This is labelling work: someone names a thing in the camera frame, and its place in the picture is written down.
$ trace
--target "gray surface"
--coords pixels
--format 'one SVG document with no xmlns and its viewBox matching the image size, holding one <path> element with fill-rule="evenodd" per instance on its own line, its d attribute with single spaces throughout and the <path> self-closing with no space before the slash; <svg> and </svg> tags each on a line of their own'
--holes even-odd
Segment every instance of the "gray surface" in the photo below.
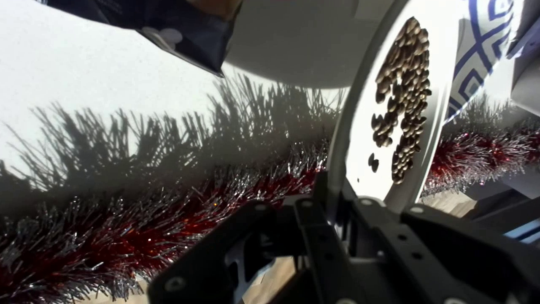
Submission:
<svg viewBox="0 0 540 304">
<path fill-rule="evenodd" d="M 535 167 L 527 167 L 525 174 L 508 176 L 503 181 L 530 199 L 540 198 L 540 171 Z"/>
<path fill-rule="evenodd" d="M 520 15 L 519 39 L 529 30 L 530 25 L 540 17 L 540 2 L 539 0 L 522 0 L 524 10 Z"/>
<path fill-rule="evenodd" d="M 475 201 L 486 199 L 490 196 L 497 196 L 500 193 L 510 191 L 512 188 L 505 182 L 486 182 L 468 188 L 465 193 Z"/>
<path fill-rule="evenodd" d="M 378 20 L 362 20 L 358 0 L 247 0 L 228 63 L 303 86 L 350 86 Z"/>
</svg>

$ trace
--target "white surface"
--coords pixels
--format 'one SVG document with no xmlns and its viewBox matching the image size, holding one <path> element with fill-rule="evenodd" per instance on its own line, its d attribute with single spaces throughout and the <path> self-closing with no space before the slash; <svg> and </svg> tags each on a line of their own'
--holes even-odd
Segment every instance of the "white surface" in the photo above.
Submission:
<svg viewBox="0 0 540 304">
<path fill-rule="evenodd" d="M 389 15 L 382 32 L 372 44 L 380 49 L 370 49 L 365 66 L 357 81 L 365 83 L 360 95 L 350 95 L 346 103 L 358 103 L 350 132 L 350 152 L 346 159 L 346 177 L 358 196 L 384 199 L 389 204 L 400 204 L 417 201 L 436 145 L 439 142 L 443 120 L 446 117 L 448 100 L 453 84 L 453 73 L 456 63 L 458 34 L 459 34 L 459 5 L 441 2 L 414 0 L 405 5 L 400 15 Z M 422 150 L 414 157 L 416 166 L 407 172 L 404 184 L 395 186 L 392 181 L 392 157 L 400 142 L 402 132 L 394 132 L 394 144 L 390 147 L 377 147 L 372 140 L 372 115 L 387 113 L 387 105 L 375 103 L 377 74 L 404 24 L 416 17 L 431 37 L 431 90 L 429 106 L 424 115 L 429 118 L 422 133 Z M 370 155 L 375 152 L 380 159 L 377 172 L 368 164 Z"/>
<path fill-rule="evenodd" d="M 6 125 L 43 139 L 36 106 L 60 103 L 110 115 L 119 108 L 181 117 L 208 113 L 218 78 L 147 42 L 139 34 L 87 22 L 33 0 L 0 0 L 0 159 L 22 167 Z"/>
</svg>

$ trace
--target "blue pattern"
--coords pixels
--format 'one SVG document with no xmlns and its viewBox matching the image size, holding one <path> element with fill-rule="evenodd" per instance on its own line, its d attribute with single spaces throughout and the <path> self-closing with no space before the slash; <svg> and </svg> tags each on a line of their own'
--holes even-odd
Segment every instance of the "blue pattern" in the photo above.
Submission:
<svg viewBox="0 0 540 304">
<path fill-rule="evenodd" d="M 453 118 L 485 84 L 510 44 L 513 0 L 470 0 L 470 27 L 454 69 L 448 118 Z"/>
</svg>

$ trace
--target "white wall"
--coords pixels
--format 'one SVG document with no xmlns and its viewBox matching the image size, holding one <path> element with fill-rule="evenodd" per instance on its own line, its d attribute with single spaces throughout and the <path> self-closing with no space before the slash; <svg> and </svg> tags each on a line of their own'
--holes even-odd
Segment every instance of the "white wall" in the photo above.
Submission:
<svg viewBox="0 0 540 304">
<path fill-rule="evenodd" d="M 31 108 L 58 101 L 137 113 L 205 112 L 215 76 L 173 57 L 134 32 L 92 24 L 33 0 L 0 0 L 0 159 L 21 166 L 9 147 L 14 127 L 39 137 Z"/>
</svg>

